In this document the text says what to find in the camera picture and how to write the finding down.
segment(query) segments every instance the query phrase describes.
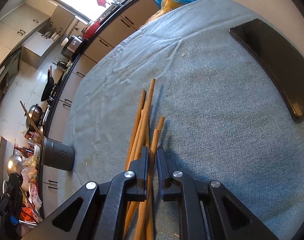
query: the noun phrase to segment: yellow plastic bag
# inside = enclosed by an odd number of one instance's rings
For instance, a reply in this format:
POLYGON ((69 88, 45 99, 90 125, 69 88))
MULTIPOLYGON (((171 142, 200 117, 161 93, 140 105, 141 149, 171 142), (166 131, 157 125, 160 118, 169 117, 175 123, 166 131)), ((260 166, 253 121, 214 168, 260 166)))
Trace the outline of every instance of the yellow plastic bag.
POLYGON ((180 6, 182 6, 183 4, 180 4, 174 0, 162 0, 161 2, 161 9, 158 10, 154 15, 152 15, 145 24, 143 24, 140 28, 142 28, 143 26, 145 26, 146 24, 148 24, 149 22, 154 21, 155 19, 158 19, 159 17, 161 17, 162 15, 166 14, 167 12, 170 12, 180 6))

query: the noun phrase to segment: black cable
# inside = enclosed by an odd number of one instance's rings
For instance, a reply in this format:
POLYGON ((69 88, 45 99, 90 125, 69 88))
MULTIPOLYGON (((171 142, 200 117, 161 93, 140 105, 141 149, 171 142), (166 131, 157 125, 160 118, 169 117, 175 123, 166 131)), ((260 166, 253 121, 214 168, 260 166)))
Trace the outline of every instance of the black cable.
POLYGON ((33 217, 31 217, 29 214, 25 213, 24 211, 21 211, 22 213, 26 214, 28 217, 30 217, 31 219, 33 219, 35 221, 35 223, 39 224, 33 217))

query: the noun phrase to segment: cabinet handle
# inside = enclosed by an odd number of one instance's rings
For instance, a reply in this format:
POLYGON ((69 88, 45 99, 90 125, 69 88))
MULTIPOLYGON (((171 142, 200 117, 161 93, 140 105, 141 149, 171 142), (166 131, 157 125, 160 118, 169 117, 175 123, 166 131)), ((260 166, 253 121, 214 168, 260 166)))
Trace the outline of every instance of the cabinet handle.
POLYGON ((127 19, 129 23, 131 23, 132 25, 134 25, 134 23, 131 22, 130 19, 129 19, 128 17, 125 16, 125 19, 127 19))
POLYGON ((85 77, 85 75, 83 75, 82 73, 80 73, 79 71, 76 72, 77 74, 80 74, 81 76, 85 77))
POLYGON ((64 101, 69 101, 69 102, 73 103, 73 102, 72 102, 71 100, 69 100, 69 99, 66 99, 66 98, 64 99, 64 101))
POLYGON ((129 28, 131 28, 131 26, 128 25, 123 19, 121 19, 121 22, 123 22, 126 26, 128 26, 129 28))
POLYGON ((103 45, 105 45, 105 46, 109 46, 108 44, 105 44, 103 41, 101 41, 101 40, 99 40, 103 45))

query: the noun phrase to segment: gray cup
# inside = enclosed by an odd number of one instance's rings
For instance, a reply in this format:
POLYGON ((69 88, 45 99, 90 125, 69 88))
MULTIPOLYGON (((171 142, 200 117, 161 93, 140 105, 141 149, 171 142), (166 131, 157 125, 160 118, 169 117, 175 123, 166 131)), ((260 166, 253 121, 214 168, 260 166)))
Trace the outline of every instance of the gray cup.
POLYGON ((71 171, 74 164, 74 149, 71 146, 44 137, 42 143, 42 165, 71 171))

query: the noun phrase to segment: black countertop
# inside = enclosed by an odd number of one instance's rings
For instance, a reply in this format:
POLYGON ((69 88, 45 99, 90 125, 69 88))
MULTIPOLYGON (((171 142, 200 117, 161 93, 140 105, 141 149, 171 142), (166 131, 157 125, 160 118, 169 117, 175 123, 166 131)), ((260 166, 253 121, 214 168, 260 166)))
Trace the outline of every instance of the black countertop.
MULTIPOLYGON (((54 101, 51 104, 51 108, 50 108, 50 112, 49 115, 47 117, 46 120, 46 125, 44 128, 44 136, 47 137, 50 131, 50 127, 51 127, 51 123, 52 123, 52 119, 56 110, 56 107, 60 101, 60 96, 62 94, 62 91, 67 83, 67 80, 70 76, 70 74, 72 73, 73 68, 75 67, 76 63, 78 62, 78 60, 80 59, 81 55, 83 54, 83 52, 89 47, 89 45, 95 40, 95 38, 97 36, 99 36, 99 34, 114 20, 116 19, 118 16, 120 16, 120 14, 125 11, 127 8, 131 7, 134 3, 136 3, 139 0, 131 0, 130 2, 125 1, 125 5, 122 7, 116 7, 109 16, 107 16, 105 19, 102 20, 100 27, 97 29, 97 31, 95 32, 95 34, 92 36, 92 38, 89 39, 88 42, 82 44, 82 47, 80 49, 80 52, 77 56, 74 57, 73 59, 73 63, 71 64, 71 67, 68 71, 68 73, 65 75, 64 79, 61 81, 60 85, 58 85, 57 88, 57 92, 56 92, 56 96, 54 101)), ((40 156, 39 156, 39 163, 41 163, 41 159, 42 159, 42 149, 40 151, 40 156)), ((41 199, 41 201, 43 202, 43 183, 42 183, 42 177, 43 177, 43 166, 39 165, 39 171, 38 171, 38 193, 39 193, 39 197, 41 199)), ((44 218, 44 209, 43 209, 43 205, 40 208, 40 215, 42 218, 44 218)))

